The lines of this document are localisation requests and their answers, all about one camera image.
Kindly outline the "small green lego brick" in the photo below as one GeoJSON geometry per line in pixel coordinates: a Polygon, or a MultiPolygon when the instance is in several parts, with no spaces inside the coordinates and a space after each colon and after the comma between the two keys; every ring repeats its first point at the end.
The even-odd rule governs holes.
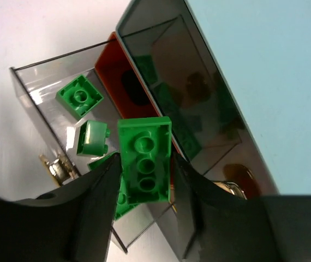
{"type": "Polygon", "coordinates": [[[96,107],[104,96],[88,78],[79,75],[61,88],[56,93],[55,99],[78,121],[96,107]]]}

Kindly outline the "transparent drawer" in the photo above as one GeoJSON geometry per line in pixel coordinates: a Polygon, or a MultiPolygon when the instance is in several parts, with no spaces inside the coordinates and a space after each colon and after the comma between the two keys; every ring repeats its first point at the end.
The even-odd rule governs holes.
{"type": "MultiPolygon", "coordinates": [[[[121,118],[115,102],[95,72],[95,63],[107,47],[116,46],[117,40],[105,41],[81,50],[11,68],[17,97],[36,129],[47,143],[54,159],[62,161],[60,172],[63,184],[89,172],[88,164],[94,156],[78,156],[77,140],[80,126],[87,120],[107,123],[111,135],[106,142],[109,152],[118,149],[117,120],[121,118]],[[74,118],[56,99],[57,92],[78,76],[85,76],[101,93],[103,100],[80,120],[74,118]]],[[[123,252],[156,225],[176,255],[178,251],[177,219],[170,203],[141,204],[112,225],[111,240],[123,252]]]]}

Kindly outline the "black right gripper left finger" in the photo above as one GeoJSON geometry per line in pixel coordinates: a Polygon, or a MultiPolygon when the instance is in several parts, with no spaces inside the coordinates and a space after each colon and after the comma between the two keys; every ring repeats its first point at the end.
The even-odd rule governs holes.
{"type": "Polygon", "coordinates": [[[0,198],[0,261],[105,261],[120,180],[114,153],[35,199],[0,198]]]}

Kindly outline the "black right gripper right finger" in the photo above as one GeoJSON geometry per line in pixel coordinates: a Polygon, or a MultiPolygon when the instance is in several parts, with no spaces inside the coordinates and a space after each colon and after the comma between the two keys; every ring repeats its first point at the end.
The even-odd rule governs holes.
{"type": "Polygon", "coordinates": [[[183,261],[311,261],[311,195],[242,199],[172,162],[183,261]]]}

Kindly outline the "green yellow lego piece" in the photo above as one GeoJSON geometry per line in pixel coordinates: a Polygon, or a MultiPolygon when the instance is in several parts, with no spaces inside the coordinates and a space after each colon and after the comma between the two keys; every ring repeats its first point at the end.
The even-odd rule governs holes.
{"type": "Polygon", "coordinates": [[[108,152],[106,139],[110,129],[104,122],[87,120],[81,127],[77,143],[77,155],[101,157],[108,152]]]}

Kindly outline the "long green lego brick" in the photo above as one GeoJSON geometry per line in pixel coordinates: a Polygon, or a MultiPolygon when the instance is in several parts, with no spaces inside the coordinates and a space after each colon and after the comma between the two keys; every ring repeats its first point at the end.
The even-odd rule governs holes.
{"type": "MultiPolygon", "coordinates": [[[[117,153],[117,151],[111,152],[91,163],[88,164],[90,170],[94,170],[95,168],[99,167],[102,163],[108,160],[113,154],[117,153]]],[[[123,174],[121,174],[121,181],[120,181],[120,188],[118,192],[118,199],[117,199],[117,206],[115,212],[115,220],[117,221],[126,213],[131,211],[133,208],[137,207],[137,204],[129,204],[128,203],[128,195],[125,185],[125,180],[123,178],[123,174]]]]}

